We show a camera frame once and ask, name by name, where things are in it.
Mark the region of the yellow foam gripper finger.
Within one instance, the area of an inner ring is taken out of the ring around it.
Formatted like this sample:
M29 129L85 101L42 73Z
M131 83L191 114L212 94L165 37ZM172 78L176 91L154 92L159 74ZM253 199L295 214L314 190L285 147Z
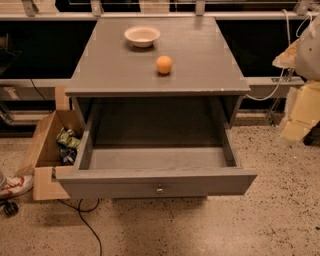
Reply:
M290 44L284 52L282 52L273 60L272 65L283 69L294 68L298 43L299 39Z
M301 142L319 122L320 82L308 81L299 89L290 88L278 142L285 146Z

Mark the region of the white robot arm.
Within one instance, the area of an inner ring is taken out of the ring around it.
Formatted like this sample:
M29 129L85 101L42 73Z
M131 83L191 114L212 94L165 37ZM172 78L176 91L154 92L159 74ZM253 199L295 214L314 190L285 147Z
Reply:
M292 68L306 79L304 86L291 88L287 94L279 140L290 145L302 141L320 122L320 15L273 60L272 65Z

